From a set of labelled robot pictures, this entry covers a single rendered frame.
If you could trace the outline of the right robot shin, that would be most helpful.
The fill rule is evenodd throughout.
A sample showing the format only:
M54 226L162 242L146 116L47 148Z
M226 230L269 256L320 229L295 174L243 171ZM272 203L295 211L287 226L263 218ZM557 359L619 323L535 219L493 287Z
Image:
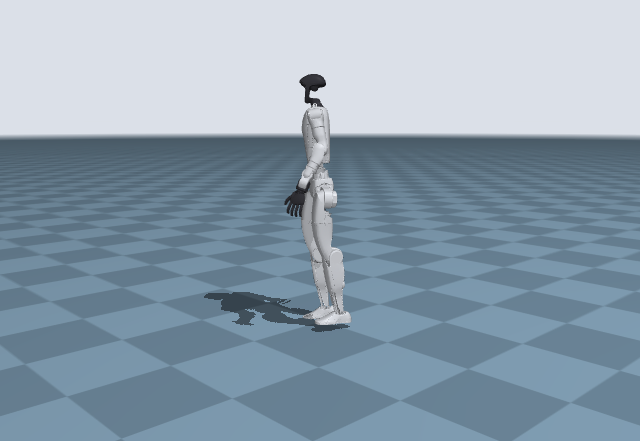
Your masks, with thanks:
M310 254L310 258L311 258L311 265L312 265L314 282L315 282L316 288L318 288L317 292L318 292L319 300L320 300L320 303L321 303L321 308L320 309L323 309L323 310L324 309L328 309L329 308L329 294L328 294L328 288L327 288L326 281L325 281L323 265L322 265L322 263L317 262L316 260L314 260L312 258L311 254ZM324 303L324 305L323 305L323 303ZM327 306L328 308L325 308L325 306Z

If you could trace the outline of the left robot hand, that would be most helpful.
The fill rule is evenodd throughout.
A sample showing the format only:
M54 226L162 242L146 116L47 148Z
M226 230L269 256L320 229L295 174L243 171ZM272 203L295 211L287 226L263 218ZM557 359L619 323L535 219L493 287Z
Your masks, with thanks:
M298 183L299 183L299 181L298 181ZM297 184L297 186L296 186L297 191L294 191L292 193L292 195L290 195L285 200L285 203L284 203L286 205L288 203L288 201L290 200L290 203L289 203L289 205L287 207L287 213L288 214L289 214L289 210L291 208L291 205L293 204L292 208L291 208L291 216L293 216L293 211L294 211L294 208L295 208L295 205L296 205L294 213L295 213L295 217L297 217L297 211L298 211L298 208L299 208L299 205L300 205L299 216L302 217L302 215L301 215L302 214L302 208L303 208L303 205L304 205L304 202L305 202L304 193L307 193L307 191L309 189L309 186L310 186L310 182L308 182L306 189L298 187L298 184Z

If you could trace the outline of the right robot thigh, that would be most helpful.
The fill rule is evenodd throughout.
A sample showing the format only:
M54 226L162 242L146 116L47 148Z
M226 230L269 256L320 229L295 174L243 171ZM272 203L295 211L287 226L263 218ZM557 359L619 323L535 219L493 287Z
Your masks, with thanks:
M305 202L302 208L302 217L301 217L301 225L302 232L304 236L305 243L307 248L312 255L312 257L317 261L322 263L322 256L316 246L315 239L313 236L312 230L312 206L313 206L313 198L310 194L310 190L305 195Z

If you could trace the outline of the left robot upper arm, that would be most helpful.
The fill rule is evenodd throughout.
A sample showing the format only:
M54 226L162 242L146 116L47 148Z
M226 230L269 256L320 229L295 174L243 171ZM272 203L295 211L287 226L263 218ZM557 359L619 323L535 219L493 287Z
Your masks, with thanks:
M325 134L324 123L323 123L324 116L323 116L322 109L316 108L316 109L308 110L307 118L311 126L312 135L314 139L317 141L317 144L322 144L325 147L325 152L324 152L324 156L325 156L328 151L328 146L327 146L326 134Z

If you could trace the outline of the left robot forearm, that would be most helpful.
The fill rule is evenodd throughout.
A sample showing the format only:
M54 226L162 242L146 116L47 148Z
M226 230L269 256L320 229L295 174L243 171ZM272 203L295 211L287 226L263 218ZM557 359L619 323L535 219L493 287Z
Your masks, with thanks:
M306 165L306 169L302 171L301 179L299 180L298 187L306 189L308 182L314 179L314 174L318 168L322 165L324 157L325 147L322 144L316 144L313 147L312 155L308 159L309 162Z

